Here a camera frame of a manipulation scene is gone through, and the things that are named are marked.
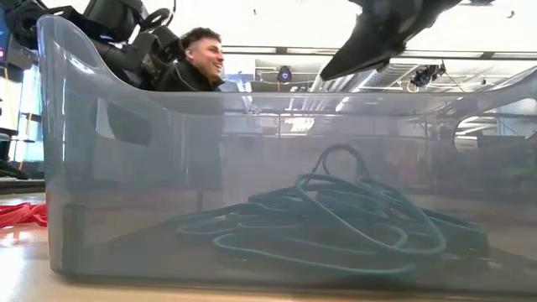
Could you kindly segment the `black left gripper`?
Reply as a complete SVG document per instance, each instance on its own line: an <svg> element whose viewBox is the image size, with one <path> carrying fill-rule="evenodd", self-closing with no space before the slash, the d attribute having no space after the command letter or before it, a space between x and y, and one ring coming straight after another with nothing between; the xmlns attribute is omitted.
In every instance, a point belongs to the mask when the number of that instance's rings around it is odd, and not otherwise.
<svg viewBox="0 0 537 302"><path fill-rule="evenodd" d="M118 48L91 41L107 68L119 79L146 91L173 91L178 72L175 64L185 58L181 39L167 26L140 31L131 44Z"/></svg>

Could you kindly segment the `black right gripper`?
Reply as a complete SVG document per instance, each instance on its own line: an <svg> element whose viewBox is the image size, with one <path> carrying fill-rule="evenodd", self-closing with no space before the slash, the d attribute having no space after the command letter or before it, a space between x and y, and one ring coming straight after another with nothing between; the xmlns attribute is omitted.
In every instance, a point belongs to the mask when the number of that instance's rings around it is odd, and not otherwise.
<svg viewBox="0 0 537 302"><path fill-rule="evenodd" d="M352 0L361 16L344 45L322 69L323 81L363 70L378 69L405 48L399 29L430 28L461 0Z"/></svg>

